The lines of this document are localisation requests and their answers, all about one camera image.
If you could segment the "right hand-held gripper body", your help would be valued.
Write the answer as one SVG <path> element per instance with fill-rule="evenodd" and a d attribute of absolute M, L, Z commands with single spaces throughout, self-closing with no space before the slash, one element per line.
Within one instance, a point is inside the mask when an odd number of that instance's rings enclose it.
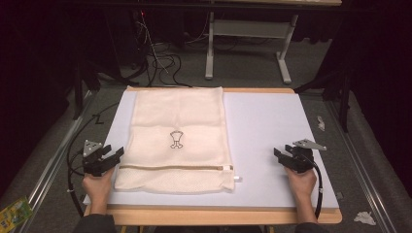
<path fill-rule="evenodd" d="M 294 154 L 291 154 L 292 166 L 288 167 L 297 173 L 304 173 L 316 166 L 313 150 L 326 150 L 326 146 L 311 140 L 303 139 L 292 143 Z"/>

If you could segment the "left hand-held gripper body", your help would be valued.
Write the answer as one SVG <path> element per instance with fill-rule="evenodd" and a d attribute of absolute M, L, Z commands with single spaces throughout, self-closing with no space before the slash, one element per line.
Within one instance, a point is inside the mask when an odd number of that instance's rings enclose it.
<path fill-rule="evenodd" d="M 106 165 L 104 155 L 101 154 L 104 146 L 101 143 L 85 140 L 83 149 L 84 172 L 94 177 L 101 177 L 113 166 Z"/>

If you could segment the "cream mesh laundry bag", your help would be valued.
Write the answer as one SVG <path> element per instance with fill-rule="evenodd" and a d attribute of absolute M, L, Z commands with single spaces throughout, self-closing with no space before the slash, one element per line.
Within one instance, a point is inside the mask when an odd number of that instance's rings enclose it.
<path fill-rule="evenodd" d="M 136 93 L 115 189 L 192 194 L 234 187 L 220 87 Z"/>

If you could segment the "person's right hand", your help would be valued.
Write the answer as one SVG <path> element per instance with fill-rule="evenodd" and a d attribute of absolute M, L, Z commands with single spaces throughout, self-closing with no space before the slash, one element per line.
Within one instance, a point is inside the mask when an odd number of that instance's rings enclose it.
<path fill-rule="evenodd" d="M 285 169 L 289 184 L 298 207 L 312 208 L 311 195 L 317 180 L 313 170 L 308 170 L 304 173 L 297 173 L 290 168 Z"/>

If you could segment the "person's left hand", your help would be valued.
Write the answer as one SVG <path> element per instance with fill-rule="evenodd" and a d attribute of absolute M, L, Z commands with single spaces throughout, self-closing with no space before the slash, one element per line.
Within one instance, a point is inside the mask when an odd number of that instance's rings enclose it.
<path fill-rule="evenodd" d="M 101 177 L 85 174 L 83 187 L 90 198 L 90 214 L 105 215 L 111 192 L 112 176 L 115 169 L 108 170 Z"/>

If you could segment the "white board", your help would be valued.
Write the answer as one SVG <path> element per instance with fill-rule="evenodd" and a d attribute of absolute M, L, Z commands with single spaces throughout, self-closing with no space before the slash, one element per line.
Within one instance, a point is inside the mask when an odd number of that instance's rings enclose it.
<path fill-rule="evenodd" d="M 136 93 L 121 100 L 106 143 L 125 150 Z M 294 93 L 228 92 L 223 89 L 227 139 L 235 171 L 231 191 L 210 193 L 154 193 L 117 190 L 114 174 L 112 205 L 190 208 L 291 208 L 294 205 L 287 175 L 273 149 L 284 150 L 313 137 L 300 98 Z"/>

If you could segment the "black stand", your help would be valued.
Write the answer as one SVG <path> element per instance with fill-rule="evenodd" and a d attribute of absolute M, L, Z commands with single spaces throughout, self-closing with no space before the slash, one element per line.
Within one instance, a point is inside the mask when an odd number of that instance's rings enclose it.
<path fill-rule="evenodd" d="M 350 94 L 350 78 L 353 70 L 345 65 L 322 75 L 309 83 L 305 83 L 293 91 L 303 93 L 309 89 L 322 88 L 322 97 L 326 101 L 339 100 L 338 122 L 344 132 L 348 131 L 347 118 Z"/>
<path fill-rule="evenodd" d="M 87 89 L 91 91 L 98 91 L 100 89 L 97 73 L 86 60 L 80 57 L 75 66 L 74 76 L 74 119 L 78 119 L 84 109 L 83 84 L 85 84 Z"/>

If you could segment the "crumpled white paper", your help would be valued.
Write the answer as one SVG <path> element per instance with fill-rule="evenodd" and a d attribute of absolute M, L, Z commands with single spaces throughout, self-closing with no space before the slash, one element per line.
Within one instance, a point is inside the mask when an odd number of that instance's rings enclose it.
<path fill-rule="evenodd" d="M 361 222 L 368 225 L 376 225 L 376 221 L 373 219 L 371 212 L 359 212 L 354 218 L 355 222 Z"/>

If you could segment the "green printed packet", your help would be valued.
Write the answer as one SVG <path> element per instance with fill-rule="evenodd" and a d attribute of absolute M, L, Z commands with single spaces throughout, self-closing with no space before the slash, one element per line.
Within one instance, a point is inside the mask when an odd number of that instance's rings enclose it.
<path fill-rule="evenodd" d="M 0 212 L 0 233 L 10 233 L 33 215 L 26 197 L 20 197 Z"/>

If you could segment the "metal floor rail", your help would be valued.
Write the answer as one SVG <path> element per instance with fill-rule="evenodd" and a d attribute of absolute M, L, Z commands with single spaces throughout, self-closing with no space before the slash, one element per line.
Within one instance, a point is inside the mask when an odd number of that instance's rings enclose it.
<path fill-rule="evenodd" d="M 90 104 L 93 102 L 96 94 L 96 91 L 89 90 L 85 95 L 81 96 L 81 99 L 84 102 L 84 106 L 80 110 L 79 116 L 76 119 L 72 120 L 67 133 L 59 144 L 56 152 L 49 160 L 42 175 L 40 176 L 34 189 L 28 197 L 28 202 L 33 211 L 32 216 L 27 219 L 21 226 L 18 226 L 15 230 L 12 230 L 11 233 L 27 233 L 32 221 L 37 215 L 46 195 L 48 194 L 61 165 L 63 164 L 65 153 L 68 151 L 69 144 L 74 139 L 74 135 L 79 131 L 82 121 L 84 120 L 84 114 L 88 110 Z"/>
<path fill-rule="evenodd" d="M 365 198 L 371 208 L 371 211 L 375 216 L 379 228 L 381 229 L 382 233 L 397 233 L 395 225 L 387 212 L 387 208 L 383 203 L 381 195 L 373 184 L 371 178 L 369 177 L 363 163 L 361 162 L 361 158 L 355 148 L 355 145 L 353 144 L 352 139 L 350 138 L 349 134 L 344 131 L 339 122 L 338 111 L 336 110 L 335 105 L 330 101 L 326 101 L 325 105 L 332 117 L 336 128 L 338 129 L 346 150 L 349 153 L 351 164 L 355 168 L 355 174 L 360 183 L 363 194 L 365 195 Z"/>

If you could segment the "white metal desk frame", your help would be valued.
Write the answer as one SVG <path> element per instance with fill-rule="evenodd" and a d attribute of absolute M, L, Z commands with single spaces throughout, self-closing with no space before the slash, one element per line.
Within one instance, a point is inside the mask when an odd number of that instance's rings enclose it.
<path fill-rule="evenodd" d="M 210 0 L 213 6 L 219 3 L 259 4 L 262 7 L 312 7 L 328 8 L 339 7 L 342 0 Z M 275 53 L 276 61 L 284 84 L 292 82 L 288 66 L 285 60 L 291 43 L 292 35 L 296 27 L 299 14 L 292 14 L 289 19 L 280 21 L 262 21 L 251 19 L 217 19 L 215 12 L 208 14 L 209 34 L 208 49 L 206 55 L 205 79 L 214 77 L 214 38 L 216 36 L 249 37 L 263 39 L 281 39 L 283 46 Z"/>

